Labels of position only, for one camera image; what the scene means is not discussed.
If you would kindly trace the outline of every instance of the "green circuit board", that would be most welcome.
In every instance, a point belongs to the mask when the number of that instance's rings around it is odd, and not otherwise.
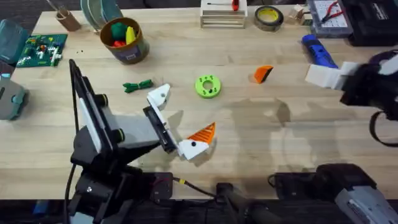
[[[30,36],[19,57],[17,68],[57,66],[67,37],[68,34]]]

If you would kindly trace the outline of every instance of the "pencil cup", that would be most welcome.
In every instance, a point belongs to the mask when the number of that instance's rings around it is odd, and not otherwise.
[[[55,18],[64,26],[64,28],[66,28],[67,31],[73,32],[81,27],[73,14],[67,9],[60,9],[57,11]]]
[[[130,44],[126,44],[122,47],[113,47],[114,40],[112,38],[111,26],[118,22],[132,27],[136,33],[136,39]],[[108,22],[102,28],[100,37],[105,47],[118,60],[126,64],[138,63],[142,61],[149,53],[149,44],[144,39],[142,30],[139,27],[138,22],[136,22],[134,19],[123,17]]]

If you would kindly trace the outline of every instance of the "yellow tape roll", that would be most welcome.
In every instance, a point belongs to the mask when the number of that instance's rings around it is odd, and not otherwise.
[[[264,31],[277,31],[283,21],[284,15],[272,6],[261,6],[254,14],[254,25]]]

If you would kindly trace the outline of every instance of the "green ring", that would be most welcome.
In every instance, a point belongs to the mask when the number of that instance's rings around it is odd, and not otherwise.
[[[205,89],[205,82],[210,82],[213,87],[209,90]],[[218,79],[214,75],[204,75],[199,77],[195,82],[195,89],[201,97],[210,99],[216,97],[220,93],[221,82],[220,79]]]

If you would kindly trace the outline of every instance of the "orange triangle piece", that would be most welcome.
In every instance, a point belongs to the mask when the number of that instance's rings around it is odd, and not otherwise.
[[[258,84],[264,82],[273,68],[274,67],[272,67],[271,65],[265,65],[257,68],[254,74],[254,79],[256,80],[256,82]]]
[[[215,132],[216,132],[216,123],[213,122],[211,125],[203,128],[202,130],[198,131],[197,133],[189,136],[188,139],[191,139],[194,141],[206,142],[207,144],[210,144],[211,140],[213,140]]]

